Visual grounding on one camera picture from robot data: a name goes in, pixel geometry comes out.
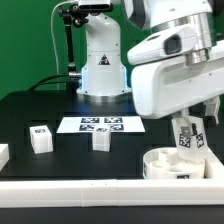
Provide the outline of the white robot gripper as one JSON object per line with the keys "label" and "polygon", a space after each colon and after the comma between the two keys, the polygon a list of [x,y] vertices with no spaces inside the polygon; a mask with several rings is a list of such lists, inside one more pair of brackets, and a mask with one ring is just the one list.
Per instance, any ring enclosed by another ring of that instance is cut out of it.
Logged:
{"label": "white robot gripper", "polygon": [[187,65],[185,57],[178,56],[137,66],[131,74],[131,85],[135,110],[142,118],[158,119],[174,113],[174,134],[195,136],[200,119],[180,110],[205,101],[205,116],[219,124],[219,95],[224,94],[224,43],[211,49],[207,62]]}

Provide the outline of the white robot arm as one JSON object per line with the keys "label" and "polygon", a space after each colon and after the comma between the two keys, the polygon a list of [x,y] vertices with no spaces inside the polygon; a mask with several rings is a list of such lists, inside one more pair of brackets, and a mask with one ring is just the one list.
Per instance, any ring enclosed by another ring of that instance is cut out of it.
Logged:
{"label": "white robot arm", "polygon": [[127,52],[137,114],[188,120],[187,109],[202,103],[205,115],[217,120],[224,40],[214,18],[224,12],[224,0],[122,0],[122,6],[127,21],[150,32]]}

